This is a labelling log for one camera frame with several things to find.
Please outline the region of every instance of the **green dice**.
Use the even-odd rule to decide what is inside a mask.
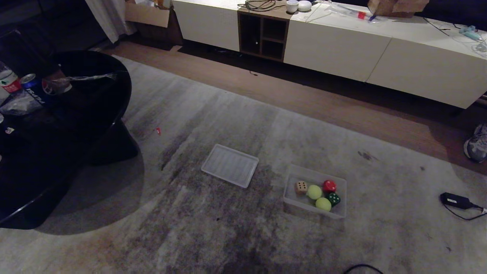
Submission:
[[[330,202],[332,203],[332,207],[338,205],[340,203],[340,196],[338,196],[336,193],[334,192],[331,192],[329,193],[326,198],[328,200],[330,200]]]

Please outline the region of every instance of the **pepsi can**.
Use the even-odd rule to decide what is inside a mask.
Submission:
[[[20,79],[22,88],[42,106],[51,107],[57,103],[55,90],[35,74],[27,74]]]

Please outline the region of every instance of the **foam dice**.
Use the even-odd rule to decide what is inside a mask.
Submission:
[[[294,191],[297,194],[306,194],[308,192],[308,184],[305,181],[299,181],[294,185]]]
[[[340,197],[338,196],[338,194],[336,194],[335,192],[331,192],[329,193],[326,198],[328,200],[330,200],[331,204],[332,204],[332,207],[338,205],[341,201]]]
[[[337,190],[337,185],[335,184],[335,182],[331,180],[326,180],[323,183],[323,192],[331,193],[331,192],[335,192],[336,190]]]

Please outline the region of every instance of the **tennis ball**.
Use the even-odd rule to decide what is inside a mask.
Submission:
[[[310,197],[313,200],[316,200],[316,199],[320,198],[321,197],[321,194],[323,194],[323,191],[317,185],[311,185],[311,186],[309,186],[308,187],[308,192],[306,193],[306,195],[308,195],[308,197]]]
[[[328,200],[327,198],[319,198],[318,200],[316,200],[315,205],[317,208],[323,209],[326,211],[330,211],[332,209],[332,204],[331,204],[330,200]]]

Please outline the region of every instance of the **gray rug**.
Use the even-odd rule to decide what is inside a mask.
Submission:
[[[3,270],[340,273],[357,263],[385,273],[487,269],[487,217],[465,222],[438,201],[448,191],[487,206],[485,176],[120,59],[133,81],[124,121],[141,154],[84,169],[38,229],[0,230]],[[260,159],[247,189],[200,170],[216,143]],[[290,164],[346,179],[347,217],[285,205]]]

